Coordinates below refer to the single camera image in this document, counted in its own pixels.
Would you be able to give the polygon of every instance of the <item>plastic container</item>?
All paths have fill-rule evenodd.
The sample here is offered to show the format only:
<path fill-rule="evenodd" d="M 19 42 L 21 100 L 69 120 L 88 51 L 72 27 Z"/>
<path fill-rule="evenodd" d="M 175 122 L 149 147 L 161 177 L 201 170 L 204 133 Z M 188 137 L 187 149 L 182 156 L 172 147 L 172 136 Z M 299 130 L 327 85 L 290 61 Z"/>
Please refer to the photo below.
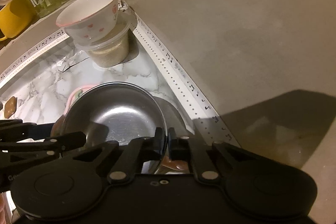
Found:
<path fill-rule="evenodd" d="M 109 68 L 119 64 L 128 55 L 129 27 L 128 16 L 120 13 L 115 27 L 106 37 L 89 45 L 83 41 L 74 41 L 74 44 L 76 48 L 84 50 L 99 67 Z"/>

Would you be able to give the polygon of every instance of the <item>white ceramic bowl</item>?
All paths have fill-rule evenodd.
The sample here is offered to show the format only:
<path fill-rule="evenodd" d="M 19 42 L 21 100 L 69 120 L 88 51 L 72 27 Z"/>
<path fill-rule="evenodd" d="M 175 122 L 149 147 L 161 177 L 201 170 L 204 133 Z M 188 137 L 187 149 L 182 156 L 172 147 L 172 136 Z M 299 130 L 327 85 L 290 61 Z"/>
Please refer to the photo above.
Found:
<path fill-rule="evenodd" d="M 76 0 L 57 17 L 56 25 L 77 41 L 93 42 L 116 25 L 118 0 Z"/>

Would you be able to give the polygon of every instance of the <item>pink bowl rim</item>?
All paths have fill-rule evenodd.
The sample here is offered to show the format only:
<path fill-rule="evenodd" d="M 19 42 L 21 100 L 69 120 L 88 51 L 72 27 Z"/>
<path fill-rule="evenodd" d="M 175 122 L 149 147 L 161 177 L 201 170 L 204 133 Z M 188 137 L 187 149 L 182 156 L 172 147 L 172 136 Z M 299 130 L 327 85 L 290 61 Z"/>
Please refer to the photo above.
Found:
<path fill-rule="evenodd" d="M 88 19 L 89 17 L 92 17 L 93 15 L 97 14 L 97 13 L 100 12 L 101 10 L 105 9 L 105 8 L 106 8 L 107 6 L 109 6 L 113 1 L 115 1 L 115 0 L 111 0 L 108 4 L 106 4 L 104 7 L 102 7 L 102 8 L 99 9 L 98 11 L 94 12 L 94 13 L 91 14 L 91 15 L 88 15 L 87 17 L 84 17 L 84 18 L 82 18 L 82 19 L 80 19 L 80 20 L 77 20 L 77 21 L 75 21 L 75 22 L 71 22 L 71 23 L 67 23 L 67 24 L 59 24 L 59 23 L 57 23 L 57 19 L 56 19 L 56 25 L 57 25 L 58 27 L 67 27 L 67 26 L 74 25 L 74 24 L 76 24 L 76 23 L 78 23 L 78 22 L 84 21 L 85 19 Z"/>

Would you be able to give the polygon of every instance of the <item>bowl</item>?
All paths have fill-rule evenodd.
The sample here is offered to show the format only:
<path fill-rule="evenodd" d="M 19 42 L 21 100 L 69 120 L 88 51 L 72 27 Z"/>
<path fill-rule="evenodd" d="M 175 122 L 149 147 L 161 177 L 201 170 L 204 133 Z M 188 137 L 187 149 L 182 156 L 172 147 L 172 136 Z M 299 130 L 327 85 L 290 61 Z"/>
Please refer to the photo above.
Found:
<path fill-rule="evenodd" d="M 119 64 L 128 55 L 129 27 L 129 16 L 120 13 L 117 24 L 106 37 L 88 45 L 81 41 L 74 41 L 74 44 L 79 50 L 85 51 L 99 67 L 109 68 Z"/>
<path fill-rule="evenodd" d="M 61 135 L 82 131 L 86 135 L 84 147 L 110 140 L 127 145 L 134 138 L 154 137 L 157 127 L 167 135 L 165 118 L 152 95 L 133 84 L 112 82 L 78 98 L 65 116 Z M 166 138 L 162 143 L 165 148 Z M 159 162 L 151 166 L 150 170 L 156 170 Z"/>
<path fill-rule="evenodd" d="M 117 16 L 118 0 L 76 0 L 59 14 L 56 25 L 74 40 L 90 43 L 106 36 Z"/>

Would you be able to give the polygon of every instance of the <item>transparent lid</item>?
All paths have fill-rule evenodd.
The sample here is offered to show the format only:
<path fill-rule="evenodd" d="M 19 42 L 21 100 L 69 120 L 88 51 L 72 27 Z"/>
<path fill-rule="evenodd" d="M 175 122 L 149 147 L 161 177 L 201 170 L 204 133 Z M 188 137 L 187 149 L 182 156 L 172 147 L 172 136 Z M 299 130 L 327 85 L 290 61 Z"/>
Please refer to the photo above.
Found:
<path fill-rule="evenodd" d="M 118 13 L 117 23 L 111 32 L 107 36 L 99 39 L 97 41 L 88 43 L 86 41 L 74 41 L 76 48 L 84 51 L 97 50 L 99 48 L 105 47 L 118 39 L 120 39 L 129 29 L 130 20 L 129 16 L 123 12 Z"/>

